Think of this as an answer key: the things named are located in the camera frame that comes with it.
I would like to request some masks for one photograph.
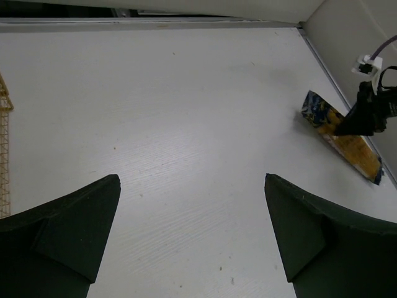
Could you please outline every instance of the cable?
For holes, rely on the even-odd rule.
[[[389,44],[391,44],[392,42],[395,42],[397,40],[397,35],[395,35],[395,36],[393,36],[392,38],[389,38],[387,41],[385,41],[380,47],[378,47],[378,50],[376,50],[373,54],[372,54],[372,56],[371,56],[371,58],[370,58],[370,61],[373,61],[373,60],[375,60],[375,58],[380,54],[380,52],[382,52],[383,51],[383,49],[385,48],[385,47],[387,47]]]

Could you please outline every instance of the white tabletop surface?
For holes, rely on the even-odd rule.
[[[266,173],[397,222],[301,118],[309,89],[346,108],[296,29],[3,33],[0,71],[13,213],[120,176],[89,297],[294,297]]]

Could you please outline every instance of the wire basket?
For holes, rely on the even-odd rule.
[[[7,86],[0,74],[0,219],[11,214],[8,176],[8,114],[13,109]]]

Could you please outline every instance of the snack wrapper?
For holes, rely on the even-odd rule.
[[[358,135],[336,136],[334,131],[344,117],[320,95],[309,91],[303,103],[302,116],[357,171],[379,185],[383,175],[381,158]]]

